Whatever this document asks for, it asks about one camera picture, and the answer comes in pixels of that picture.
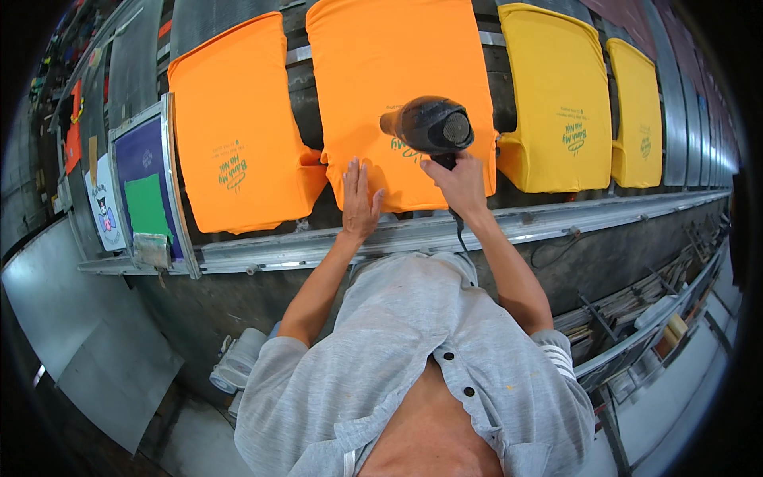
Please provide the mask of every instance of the hand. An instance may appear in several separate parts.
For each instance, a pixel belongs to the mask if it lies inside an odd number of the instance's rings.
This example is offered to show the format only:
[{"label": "hand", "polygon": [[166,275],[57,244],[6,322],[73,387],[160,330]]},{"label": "hand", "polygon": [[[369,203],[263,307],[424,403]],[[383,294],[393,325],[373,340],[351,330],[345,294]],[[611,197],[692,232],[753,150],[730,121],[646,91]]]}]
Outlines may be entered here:
[{"label": "hand", "polygon": [[358,242],[358,246],[373,234],[382,209],[384,189],[379,189],[369,204],[369,173],[365,166],[359,167],[355,157],[344,173],[344,207],[342,232]]},{"label": "hand", "polygon": [[432,160],[420,162],[421,169],[434,179],[434,185],[443,191],[445,200],[456,214],[473,228],[473,224],[485,216],[488,199],[482,179],[482,161],[467,153],[456,153],[456,167],[452,171]]}]

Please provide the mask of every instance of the white board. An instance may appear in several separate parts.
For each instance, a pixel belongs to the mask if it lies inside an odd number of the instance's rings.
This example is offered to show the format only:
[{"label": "white board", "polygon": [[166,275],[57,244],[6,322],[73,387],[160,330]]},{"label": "white board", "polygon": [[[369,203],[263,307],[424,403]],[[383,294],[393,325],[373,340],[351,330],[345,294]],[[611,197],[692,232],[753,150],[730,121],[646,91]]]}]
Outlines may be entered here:
[{"label": "white board", "polygon": [[108,252],[122,250],[124,232],[118,223],[116,199],[114,198],[113,182],[111,181],[111,167],[108,163],[108,155],[104,154],[98,159],[98,171],[95,174],[95,187],[90,182],[90,171],[85,174],[85,190],[88,191],[90,208],[95,219],[95,228],[101,237],[103,248]]}]

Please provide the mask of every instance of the black hair dryer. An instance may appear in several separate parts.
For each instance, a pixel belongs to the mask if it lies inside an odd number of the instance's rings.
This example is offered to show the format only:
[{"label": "black hair dryer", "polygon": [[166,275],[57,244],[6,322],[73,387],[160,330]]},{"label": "black hair dryer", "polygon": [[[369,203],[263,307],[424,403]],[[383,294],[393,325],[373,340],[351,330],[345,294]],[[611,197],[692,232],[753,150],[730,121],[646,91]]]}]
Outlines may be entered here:
[{"label": "black hair dryer", "polygon": [[456,153],[475,140],[466,108],[442,96],[409,101],[379,118],[379,127],[450,170],[456,167]]}]

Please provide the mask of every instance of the forearm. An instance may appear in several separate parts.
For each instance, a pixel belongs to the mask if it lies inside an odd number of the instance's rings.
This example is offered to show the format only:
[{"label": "forearm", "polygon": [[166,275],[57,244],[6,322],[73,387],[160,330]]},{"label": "forearm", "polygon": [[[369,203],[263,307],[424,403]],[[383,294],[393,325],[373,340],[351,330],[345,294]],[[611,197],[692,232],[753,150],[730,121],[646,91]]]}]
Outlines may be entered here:
[{"label": "forearm", "polygon": [[318,338],[349,261],[361,243],[361,240],[339,232],[326,258],[313,270],[286,308],[278,336],[297,338],[308,347]]},{"label": "forearm", "polygon": [[528,335],[554,327],[546,293],[514,245],[504,236],[486,208],[468,221],[480,241],[505,308]]}]

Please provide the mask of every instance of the person's left hand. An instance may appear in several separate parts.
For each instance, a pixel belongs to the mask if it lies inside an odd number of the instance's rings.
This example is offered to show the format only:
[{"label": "person's left hand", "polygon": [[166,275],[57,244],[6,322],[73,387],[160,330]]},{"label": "person's left hand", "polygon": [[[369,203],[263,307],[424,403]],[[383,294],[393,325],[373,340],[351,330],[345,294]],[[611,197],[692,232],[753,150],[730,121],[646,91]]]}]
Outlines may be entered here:
[{"label": "person's left hand", "polygon": [[374,194],[369,204],[369,173],[357,157],[353,158],[344,173],[344,207],[342,228],[346,235],[362,243],[373,234],[382,209],[384,189]]}]

